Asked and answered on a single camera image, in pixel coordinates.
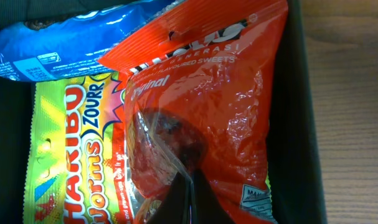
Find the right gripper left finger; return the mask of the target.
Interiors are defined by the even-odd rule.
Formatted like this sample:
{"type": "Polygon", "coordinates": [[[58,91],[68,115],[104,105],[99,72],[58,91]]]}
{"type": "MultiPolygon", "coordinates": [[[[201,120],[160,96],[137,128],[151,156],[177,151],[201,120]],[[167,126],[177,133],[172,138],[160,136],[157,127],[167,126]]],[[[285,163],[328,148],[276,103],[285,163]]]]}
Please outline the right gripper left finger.
{"type": "Polygon", "coordinates": [[[190,224],[191,203],[190,184],[181,174],[177,174],[166,194],[166,198],[149,219],[148,224],[190,224]]]}

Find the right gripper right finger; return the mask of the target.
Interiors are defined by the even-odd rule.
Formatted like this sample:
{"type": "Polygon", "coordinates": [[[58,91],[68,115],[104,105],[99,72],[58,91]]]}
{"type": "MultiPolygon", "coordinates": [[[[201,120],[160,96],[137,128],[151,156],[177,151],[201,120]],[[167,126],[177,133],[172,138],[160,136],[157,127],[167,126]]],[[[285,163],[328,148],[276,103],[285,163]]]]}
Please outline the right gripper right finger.
{"type": "Polygon", "coordinates": [[[191,208],[195,224],[234,224],[201,170],[195,170],[192,175],[191,208]]]}

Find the dark green lidded box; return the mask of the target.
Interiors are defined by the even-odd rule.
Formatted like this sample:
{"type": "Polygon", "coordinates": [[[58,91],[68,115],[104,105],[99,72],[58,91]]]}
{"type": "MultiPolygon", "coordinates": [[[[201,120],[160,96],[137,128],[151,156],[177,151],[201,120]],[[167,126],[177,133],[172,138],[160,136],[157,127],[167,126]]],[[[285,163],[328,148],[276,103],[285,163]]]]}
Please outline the dark green lidded box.
{"type": "MultiPolygon", "coordinates": [[[[290,1],[273,82],[267,139],[279,223],[326,223],[301,3],[290,1]]],[[[34,86],[0,77],[0,223],[21,223],[34,86]]]]}

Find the Haribo worms candy bag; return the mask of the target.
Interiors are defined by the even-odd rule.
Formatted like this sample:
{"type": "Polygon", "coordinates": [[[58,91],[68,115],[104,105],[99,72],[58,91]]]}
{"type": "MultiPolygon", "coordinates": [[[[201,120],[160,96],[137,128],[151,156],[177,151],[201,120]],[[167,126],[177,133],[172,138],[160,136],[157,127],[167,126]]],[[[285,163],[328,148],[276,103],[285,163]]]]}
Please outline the Haribo worms candy bag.
{"type": "Polygon", "coordinates": [[[24,223],[132,223],[116,72],[35,85],[24,223]]]}

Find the red candy bag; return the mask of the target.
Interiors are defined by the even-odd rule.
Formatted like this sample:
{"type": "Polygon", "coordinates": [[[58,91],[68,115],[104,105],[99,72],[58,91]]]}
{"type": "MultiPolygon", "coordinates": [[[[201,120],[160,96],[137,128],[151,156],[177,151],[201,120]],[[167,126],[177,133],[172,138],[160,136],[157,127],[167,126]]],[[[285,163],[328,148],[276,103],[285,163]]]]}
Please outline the red candy bag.
{"type": "Polygon", "coordinates": [[[183,1],[100,59],[125,81],[131,179],[144,197],[135,223],[149,222],[177,174],[191,193],[195,170],[234,223],[275,223],[266,138],[287,15],[284,0],[183,1]]]}

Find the blue Oreo cookie pack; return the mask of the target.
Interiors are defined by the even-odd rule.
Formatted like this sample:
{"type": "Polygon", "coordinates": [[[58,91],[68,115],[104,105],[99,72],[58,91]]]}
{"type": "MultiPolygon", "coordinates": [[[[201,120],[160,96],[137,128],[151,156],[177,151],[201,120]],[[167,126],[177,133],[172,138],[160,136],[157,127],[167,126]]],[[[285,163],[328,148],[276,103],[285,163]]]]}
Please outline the blue Oreo cookie pack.
{"type": "Polygon", "coordinates": [[[98,59],[129,35],[177,4],[174,0],[143,0],[119,4],[90,1],[90,12],[71,2],[49,1],[49,11],[35,19],[0,30],[0,77],[42,82],[106,73],[98,59]]]}

